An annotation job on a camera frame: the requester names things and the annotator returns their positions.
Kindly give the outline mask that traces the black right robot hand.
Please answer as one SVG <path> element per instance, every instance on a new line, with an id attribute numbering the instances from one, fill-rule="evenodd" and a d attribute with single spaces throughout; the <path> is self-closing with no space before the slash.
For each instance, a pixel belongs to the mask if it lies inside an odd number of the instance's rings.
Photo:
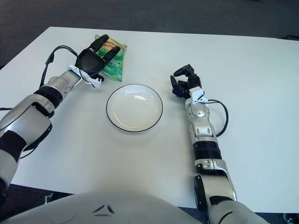
<path id="1" fill-rule="evenodd" d="M 175 77 L 185 75 L 187 81 L 176 81 Z M 200 77 L 194 72 L 194 68 L 188 64 L 178 69 L 170 76 L 172 93 L 179 98 L 190 98 L 189 90 L 194 87 L 202 87 Z"/>

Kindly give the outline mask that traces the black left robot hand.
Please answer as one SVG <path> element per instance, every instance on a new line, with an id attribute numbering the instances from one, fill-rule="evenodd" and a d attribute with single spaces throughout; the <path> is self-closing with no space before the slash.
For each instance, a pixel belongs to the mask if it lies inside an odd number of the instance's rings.
<path id="1" fill-rule="evenodd" d="M 115 45 L 103 56 L 99 56 L 97 52 L 104 47 L 108 39 L 107 34 L 100 36 L 88 48 L 84 49 L 76 59 L 75 66 L 87 73 L 92 79 L 98 78 L 103 81 L 104 78 L 100 75 L 100 72 L 121 50 L 119 46 Z"/>

